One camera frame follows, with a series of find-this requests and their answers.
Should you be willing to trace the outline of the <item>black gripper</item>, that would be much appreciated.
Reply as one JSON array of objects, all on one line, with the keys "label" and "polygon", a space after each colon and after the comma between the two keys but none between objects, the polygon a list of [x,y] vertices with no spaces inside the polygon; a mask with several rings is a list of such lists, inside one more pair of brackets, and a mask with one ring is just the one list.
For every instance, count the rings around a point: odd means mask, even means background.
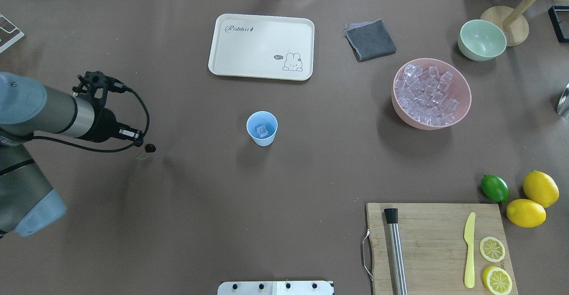
[{"label": "black gripper", "polygon": [[118,122],[110,109],[103,108],[100,114],[96,115],[89,131],[83,135],[83,140],[102,143],[110,138],[131,141],[135,147],[141,147],[144,144],[141,130]]}]

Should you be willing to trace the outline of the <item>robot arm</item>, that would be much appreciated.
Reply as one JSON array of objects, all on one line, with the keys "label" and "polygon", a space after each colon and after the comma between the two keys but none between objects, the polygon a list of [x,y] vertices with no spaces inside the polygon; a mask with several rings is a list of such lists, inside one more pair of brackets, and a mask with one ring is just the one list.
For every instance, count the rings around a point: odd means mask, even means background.
[{"label": "robot arm", "polygon": [[49,226],[66,213],[57,190],[45,178],[24,144],[38,139],[35,132],[59,134],[102,143],[111,138],[129,141],[127,148],[140,147],[144,130],[117,121],[106,108],[108,93],[135,94],[116,78],[103,72],[79,75],[79,84],[64,93],[43,83],[9,72],[1,73],[1,190],[0,230],[29,236]]}]

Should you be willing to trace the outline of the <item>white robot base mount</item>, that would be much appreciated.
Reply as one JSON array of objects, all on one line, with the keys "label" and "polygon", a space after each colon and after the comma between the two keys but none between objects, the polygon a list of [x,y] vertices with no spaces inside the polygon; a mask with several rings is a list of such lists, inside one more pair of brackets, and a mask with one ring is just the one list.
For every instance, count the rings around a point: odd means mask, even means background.
[{"label": "white robot base mount", "polygon": [[325,280],[226,281],[218,295],[333,295],[333,282]]}]

